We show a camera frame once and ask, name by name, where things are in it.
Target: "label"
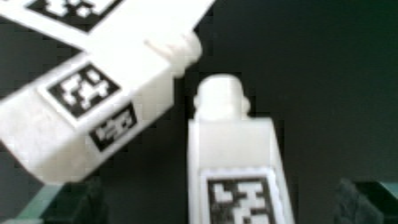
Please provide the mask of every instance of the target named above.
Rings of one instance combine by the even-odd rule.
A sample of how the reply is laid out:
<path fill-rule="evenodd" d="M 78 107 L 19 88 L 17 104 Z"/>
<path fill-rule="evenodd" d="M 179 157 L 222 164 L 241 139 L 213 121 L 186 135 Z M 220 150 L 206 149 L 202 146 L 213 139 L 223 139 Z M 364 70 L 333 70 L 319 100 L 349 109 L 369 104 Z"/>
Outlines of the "label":
<path fill-rule="evenodd" d="M 268 224 L 280 207 L 273 171 L 259 169 L 206 170 L 200 175 L 202 223 Z"/>
<path fill-rule="evenodd" d="M 7 0 L 7 2 L 23 4 L 23 7 L 46 18 L 88 32 L 122 0 Z"/>
<path fill-rule="evenodd" d="M 117 143 L 136 124 L 136 116 L 133 104 L 129 103 L 115 114 L 101 122 L 90 131 L 90 139 L 95 144 L 97 150 L 103 152 L 106 148 Z"/>
<path fill-rule="evenodd" d="M 119 86 L 90 64 L 47 87 L 47 93 L 74 118 L 83 116 L 117 90 Z"/>

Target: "white bottle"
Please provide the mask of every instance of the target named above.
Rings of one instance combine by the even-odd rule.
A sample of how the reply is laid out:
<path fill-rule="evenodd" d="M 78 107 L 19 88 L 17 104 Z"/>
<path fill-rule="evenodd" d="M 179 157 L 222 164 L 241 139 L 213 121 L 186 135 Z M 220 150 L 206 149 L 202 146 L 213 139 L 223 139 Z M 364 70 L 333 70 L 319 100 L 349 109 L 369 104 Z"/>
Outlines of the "white bottle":
<path fill-rule="evenodd" d="M 37 179 L 62 184 L 85 178 L 172 106 L 174 77 L 200 56 L 191 29 L 213 0 L 94 1 L 95 10 L 113 8 L 99 10 L 106 18 L 88 32 L 65 25 L 63 1 L 46 9 L 56 19 L 31 10 L 37 2 L 0 1 L 0 15 L 81 53 L 1 100 L 0 143 Z"/>
<path fill-rule="evenodd" d="M 238 79 L 198 85 L 188 124 L 190 224 L 293 224 L 270 118 L 248 118 Z"/>

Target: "green object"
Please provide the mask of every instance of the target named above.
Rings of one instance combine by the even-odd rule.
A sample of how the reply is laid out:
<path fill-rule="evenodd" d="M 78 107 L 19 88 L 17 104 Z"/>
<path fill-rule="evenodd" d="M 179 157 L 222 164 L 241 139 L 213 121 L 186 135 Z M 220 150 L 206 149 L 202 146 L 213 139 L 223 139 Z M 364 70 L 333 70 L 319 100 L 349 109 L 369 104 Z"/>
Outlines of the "green object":
<path fill-rule="evenodd" d="M 394 198 L 398 199 L 398 183 L 390 183 L 390 182 L 380 182 L 385 190 L 389 191 L 389 193 L 392 194 Z"/>
<path fill-rule="evenodd" d="M 40 219 L 26 219 L 26 220 L 10 219 L 1 224 L 42 224 L 42 220 Z"/>
<path fill-rule="evenodd" d="M 106 224 L 101 182 L 46 185 L 15 217 L 1 224 Z"/>
<path fill-rule="evenodd" d="M 47 209 L 47 206 L 53 202 L 53 198 L 58 195 L 60 190 L 62 190 L 62 185 L 60 186 L 46 185 L 40 188 L 40 191 L 35 194 L 33 199 L 17 215 L 17 219 L 33 219 L 40 217 Z"/>

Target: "dark background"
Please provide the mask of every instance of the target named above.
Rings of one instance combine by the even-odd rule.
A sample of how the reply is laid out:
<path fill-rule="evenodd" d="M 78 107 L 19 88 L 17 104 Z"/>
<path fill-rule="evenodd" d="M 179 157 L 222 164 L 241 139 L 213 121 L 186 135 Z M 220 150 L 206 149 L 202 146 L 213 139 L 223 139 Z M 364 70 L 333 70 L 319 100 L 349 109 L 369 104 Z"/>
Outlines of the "dark background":
<path fill-rule="evenodd" d="M 0 95 L 76 50 L 0 20 Z M 186 223 L 186 120 L 202 78 L 232 73 L 277 125 L 296 223 L 332 223 L 341 177 L 398 180 L 398 2 L 218 0 L 175 106 L 97 170 L 110 224 Z M 0 221 L 40 184 L 0 151 Z"/>

